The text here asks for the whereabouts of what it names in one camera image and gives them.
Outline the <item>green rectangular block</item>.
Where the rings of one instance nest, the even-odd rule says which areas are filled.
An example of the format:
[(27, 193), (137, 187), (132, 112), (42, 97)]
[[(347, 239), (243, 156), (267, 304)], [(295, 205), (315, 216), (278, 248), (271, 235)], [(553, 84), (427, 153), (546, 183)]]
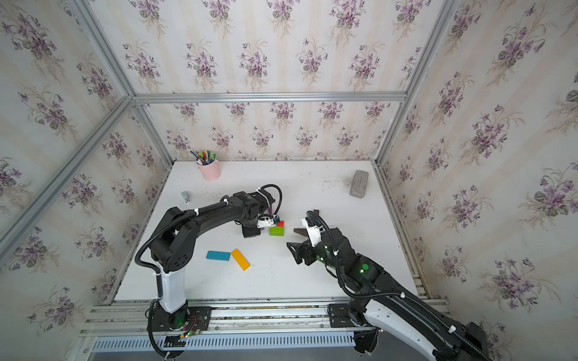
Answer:
[(283, 237), (284, 236), (284, 227), (272, 227), (269, 229), (269, 234), (275, 237)]

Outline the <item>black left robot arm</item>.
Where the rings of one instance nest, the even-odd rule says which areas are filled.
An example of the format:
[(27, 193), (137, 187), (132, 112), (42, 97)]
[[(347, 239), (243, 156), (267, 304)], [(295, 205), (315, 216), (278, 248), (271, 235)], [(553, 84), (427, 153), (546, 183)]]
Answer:
[(281, 188), (266, 184), (252, 193), (223, 196), (215, 204), (182, 211), (169, 209), (152, 235), (136, 251), (135, 264), (154, 272), (157, 297), (147, 312), (147, 330), (192, 331), (202, 320), (189, 309), (185, 296), (185, 268), (192, 260), (197, 239), (228, 223), (241, 227), (245, 239), (259, 236), (280, 223)]

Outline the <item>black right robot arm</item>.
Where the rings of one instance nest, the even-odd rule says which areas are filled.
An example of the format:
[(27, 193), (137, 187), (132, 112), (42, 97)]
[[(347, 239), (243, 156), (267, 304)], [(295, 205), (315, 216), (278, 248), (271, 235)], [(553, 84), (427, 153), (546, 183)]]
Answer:
[(373, 353), (387, 332), (428, 360), (488, 360), (486, 332), (452, 319), (420, 299), (382, 266), (356, 252), (349, 239), (314, 211), (302, 220), (308, 238), (289, 242), (296, 263), (319, 262), (337, 280), (349, 302), (336, 305), (334, 320), (358, 328), (353, 342), (360, 354)]

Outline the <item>yellow rectangular block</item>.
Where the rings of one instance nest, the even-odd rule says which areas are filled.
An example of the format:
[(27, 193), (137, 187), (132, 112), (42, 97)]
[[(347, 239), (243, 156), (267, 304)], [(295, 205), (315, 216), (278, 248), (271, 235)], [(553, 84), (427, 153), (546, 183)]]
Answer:
[(243, 254), (240, 252), (239, 249), (235, 249), (234, 251), (231, 252), (231, 257), (233, 257), (233, 259), (236, 261), (236, 263), (239, 265), (239, 267), (242, 269), (242, 271), (247, 271), (250, 268), (250, 263), (248, 262), (248, 260), (246, 260), (246, 258), (243, 256)]

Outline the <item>teal rectangular block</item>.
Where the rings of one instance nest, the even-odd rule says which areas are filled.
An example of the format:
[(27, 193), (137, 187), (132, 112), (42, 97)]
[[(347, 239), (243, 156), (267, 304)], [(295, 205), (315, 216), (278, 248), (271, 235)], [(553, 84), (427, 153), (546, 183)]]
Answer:
[(222, 251), (208, 251), (206, 254), (207, 260), (214, 260), (220, 262), (229, 262), (231, 254), (229, 252)]

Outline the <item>pink pen cup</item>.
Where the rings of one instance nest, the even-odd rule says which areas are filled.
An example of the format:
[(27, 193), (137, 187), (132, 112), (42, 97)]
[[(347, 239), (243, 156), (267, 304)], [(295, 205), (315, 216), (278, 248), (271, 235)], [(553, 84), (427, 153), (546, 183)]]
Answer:
[(216, 181), (221, 177), (221, 166), (218, 160), (214, 160), (210, 164), (198, 165), (197, 168), (206, 181)]

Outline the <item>small grey white object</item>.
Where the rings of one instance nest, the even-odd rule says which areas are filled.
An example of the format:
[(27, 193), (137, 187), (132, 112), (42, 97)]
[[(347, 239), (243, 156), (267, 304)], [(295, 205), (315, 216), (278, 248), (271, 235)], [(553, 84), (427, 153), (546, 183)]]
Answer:
[(186, 192), (186, 191), (182, 192), (182, 198), (186, 204), (191, 202), (191, 197), (189, 196), (188, 192)]

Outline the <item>grey rectangular stone block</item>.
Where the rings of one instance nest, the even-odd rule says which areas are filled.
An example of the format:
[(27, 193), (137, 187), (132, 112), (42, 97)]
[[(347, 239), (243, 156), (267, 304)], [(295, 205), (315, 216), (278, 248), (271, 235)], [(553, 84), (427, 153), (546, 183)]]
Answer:
[(364, 198), (367, 192), (368, 180), (369, 173), (367, 171), (356, 170), (352, 179), (349, 195), (358, 199)]

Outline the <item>colourful pens bundle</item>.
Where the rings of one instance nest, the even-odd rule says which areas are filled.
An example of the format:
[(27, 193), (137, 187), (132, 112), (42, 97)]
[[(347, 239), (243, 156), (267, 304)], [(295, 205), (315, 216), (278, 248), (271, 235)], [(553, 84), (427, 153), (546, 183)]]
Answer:
[(190, 150), (190, 154), (194, 156), (198, 165), (211, 165), (216, 160), (216, 154), (209, 150), (203, 152)]

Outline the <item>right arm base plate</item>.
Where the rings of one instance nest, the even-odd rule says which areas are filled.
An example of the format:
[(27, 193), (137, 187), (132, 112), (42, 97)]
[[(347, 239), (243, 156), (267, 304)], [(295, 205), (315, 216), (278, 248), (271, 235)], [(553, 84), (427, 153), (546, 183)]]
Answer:
[(349, 303), (328, 305), (331, 328), (362, 327), (367, 324), (364, 314)]

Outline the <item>aluminium mounting rail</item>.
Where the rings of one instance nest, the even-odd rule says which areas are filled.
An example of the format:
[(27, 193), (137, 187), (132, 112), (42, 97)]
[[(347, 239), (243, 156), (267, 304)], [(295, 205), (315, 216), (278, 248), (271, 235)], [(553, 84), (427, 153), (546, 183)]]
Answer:
[[(328, 308), (347, 297), (309, 299), (191, 300), (193, 308), (210, 308), (209, 334), (322, 331), (331, 327)], [(82, 336), (145, 335), (148, 302), (114, 302), (94, 306), (81, 326)]]

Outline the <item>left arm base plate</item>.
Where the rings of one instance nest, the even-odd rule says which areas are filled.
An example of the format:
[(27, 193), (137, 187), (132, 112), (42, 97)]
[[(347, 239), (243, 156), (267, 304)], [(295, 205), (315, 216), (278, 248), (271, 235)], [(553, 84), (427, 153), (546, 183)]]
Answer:
[(185, 307), (169, 314), (162, 307), (154, 305), (146, 311), (148, 328), (152, 332), (182, 332), (196, 334), (206, 331), (211, 320), (211, 307)]

